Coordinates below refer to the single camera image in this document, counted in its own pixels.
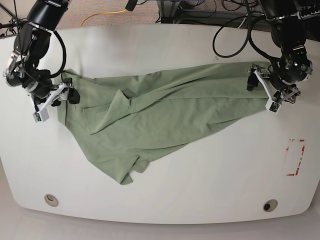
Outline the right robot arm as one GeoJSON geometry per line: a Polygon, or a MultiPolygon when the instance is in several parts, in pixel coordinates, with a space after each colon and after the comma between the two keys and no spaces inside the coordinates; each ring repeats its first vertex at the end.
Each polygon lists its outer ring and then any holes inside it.
{"type": "Polygon", "coordinates": [[[80,102],[72,78],[63,78],[58,84],[52,82],[62,75],[67,62],[66,46],[56,28],[69,5],[68,0],[38,0],[24,21],[17,19],[10,24],[10,27],[17,27],[17,34],[3,75],[10,87],[21,86],[28,93],[36,122],[49,119],[49,106],[57,107],[65,101],[72,105],[80,102]],[[62,48],[62,63],[55,73],[38,69],[40,60],[48,52],[52,35],[62,48]]]}

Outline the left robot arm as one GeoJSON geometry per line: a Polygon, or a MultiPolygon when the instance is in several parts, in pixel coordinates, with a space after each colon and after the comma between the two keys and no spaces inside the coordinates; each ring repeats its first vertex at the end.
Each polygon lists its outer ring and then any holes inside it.
{"type": "Polygon", "coordinates": [[[267,67],[252,64],[249,69],[247,90],[253,91],[262,84],[268,100],[265,108],[278,113],[282,104],[294,104],[301,94],[296,83],[306,81],[312,74],[313,64],[307,57],[306,25],[300,19],[296,4],[292,0],[261,0],[264,15],[251,21],[267,21],[271,26],[271,37],[280,48],[281,57],[273,57],[259,49],[250,38],[252,48],[268,59],[267,67]]]}

